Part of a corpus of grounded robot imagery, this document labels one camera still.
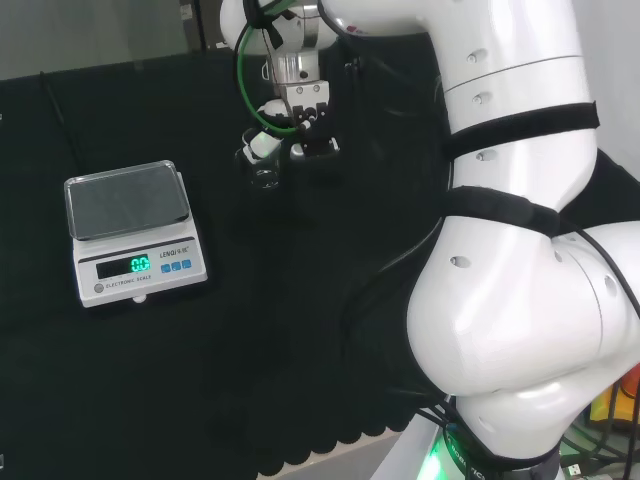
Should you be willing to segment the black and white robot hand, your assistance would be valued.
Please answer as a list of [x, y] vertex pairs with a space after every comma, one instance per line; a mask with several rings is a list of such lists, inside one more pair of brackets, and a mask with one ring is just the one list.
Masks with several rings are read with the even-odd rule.
[[237, 154], [253, 166], [338, 155], [329, 83], [281, 85], [277, 91], [277, 98], [250, 108], [257, 125], [245, 131]]

